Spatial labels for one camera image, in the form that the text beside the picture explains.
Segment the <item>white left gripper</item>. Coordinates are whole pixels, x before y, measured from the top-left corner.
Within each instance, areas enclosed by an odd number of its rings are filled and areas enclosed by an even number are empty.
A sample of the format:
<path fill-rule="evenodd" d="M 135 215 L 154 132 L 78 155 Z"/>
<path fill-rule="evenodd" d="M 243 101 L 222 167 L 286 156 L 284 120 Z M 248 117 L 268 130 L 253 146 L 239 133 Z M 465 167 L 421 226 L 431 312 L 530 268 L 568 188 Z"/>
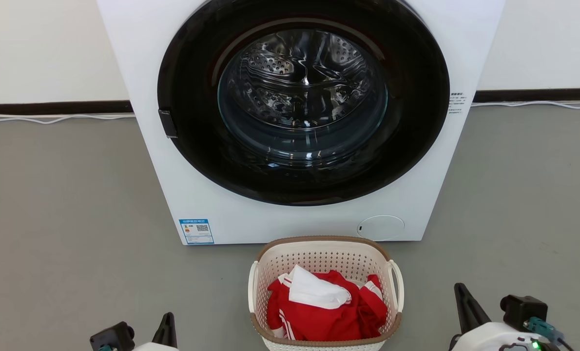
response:
<path fill-rule="evenodd" d="M 165 313 L 152 338 L 152 343 L 136 346 L 133 351 L 179 351 L 175 330 L 175 319 L 172 312 Z"/>

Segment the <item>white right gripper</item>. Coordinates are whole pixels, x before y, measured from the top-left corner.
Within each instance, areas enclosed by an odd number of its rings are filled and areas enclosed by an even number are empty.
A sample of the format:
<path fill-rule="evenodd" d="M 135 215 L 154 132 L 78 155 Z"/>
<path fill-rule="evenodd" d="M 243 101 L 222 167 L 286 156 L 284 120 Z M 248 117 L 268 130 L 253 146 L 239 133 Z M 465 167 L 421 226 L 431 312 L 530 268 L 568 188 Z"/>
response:
<path fill-rule="evenodd" d="M 463 283 L 454 285 L 460 335 L 451 351 L 557 351 L 558 346 L 537 333 L 518 331 L 490 317 Z"/>

